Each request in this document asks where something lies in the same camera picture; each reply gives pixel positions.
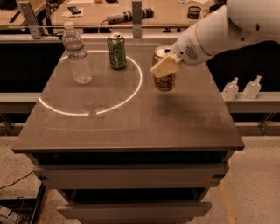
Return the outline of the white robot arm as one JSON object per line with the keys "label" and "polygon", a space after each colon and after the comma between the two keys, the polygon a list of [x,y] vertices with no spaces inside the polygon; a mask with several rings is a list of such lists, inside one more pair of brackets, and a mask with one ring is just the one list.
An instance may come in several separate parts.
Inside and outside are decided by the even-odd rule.
{"label": "white robot arm", "polygon": [[265,40],[280,42],[280,0],[227,0],[179,36],[151,69],[159,78],[174,74],[180,64],[196,66],[213,56]]}

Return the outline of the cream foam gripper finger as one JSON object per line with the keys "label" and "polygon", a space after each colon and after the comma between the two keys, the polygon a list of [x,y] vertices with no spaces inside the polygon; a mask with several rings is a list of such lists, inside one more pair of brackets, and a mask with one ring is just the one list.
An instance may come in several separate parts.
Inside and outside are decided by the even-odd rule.
{"label": "cream foam gripper finger", "polygon": [[150,71],[156,78],[168,76],[176,73],[180,69],[181,61],[182,58],[180,58],[176,53],[170,53],[157,62]]}

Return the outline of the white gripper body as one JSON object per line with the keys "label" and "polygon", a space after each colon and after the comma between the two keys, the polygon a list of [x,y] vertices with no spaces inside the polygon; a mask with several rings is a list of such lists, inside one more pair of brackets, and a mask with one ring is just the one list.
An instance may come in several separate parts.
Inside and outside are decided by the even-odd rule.
{"label": "white gripper body", "polygon": [[196,66],[212,58],[202,50],[194,32],[184,31],[172,45],[176,54],[188,66]]}

